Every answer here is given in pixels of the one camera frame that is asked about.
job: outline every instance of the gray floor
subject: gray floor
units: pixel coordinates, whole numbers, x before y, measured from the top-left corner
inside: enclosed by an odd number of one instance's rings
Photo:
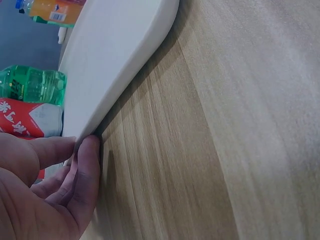
[[[14,0],[0,3],[0,70],[10,65],[58,69],[59,27],[33,22],[18,13],[15,4]]]

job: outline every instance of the fingernail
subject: fingernail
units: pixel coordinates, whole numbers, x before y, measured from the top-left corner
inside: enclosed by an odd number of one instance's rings
[[[75,136],[66,136],[65,139],[75,142],[77,138]]]

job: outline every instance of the wooden surface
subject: wooden surface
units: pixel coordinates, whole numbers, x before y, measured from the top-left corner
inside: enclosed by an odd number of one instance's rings
[[[99,127],[83,239],[319,239],[319,80],[318,0],[181,0]]]

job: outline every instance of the bottle label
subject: bottle label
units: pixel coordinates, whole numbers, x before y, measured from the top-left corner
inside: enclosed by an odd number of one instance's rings
[[[12,71],[10,79],[10,98],[15,100],[24,100],[24,89],[28,79],[27,66],[17,66],[14,71]]]
[[[62,108],[56,105],[0,97],[0,132],[18,137],[60,136],[62,114]]]

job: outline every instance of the plastic bottle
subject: plastic bottle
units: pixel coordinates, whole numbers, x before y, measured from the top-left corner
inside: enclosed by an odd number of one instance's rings
[[[14,65],[0,71],[0,98],[61,106],[66,84],[62,72]]]
[[[73,28],[83,5],[61,0],[16,0],[15,8],[36,23]]]
[[[15,3],[16,9],[23,9],[29,15],[32,5],[35,0],[17,0]]]

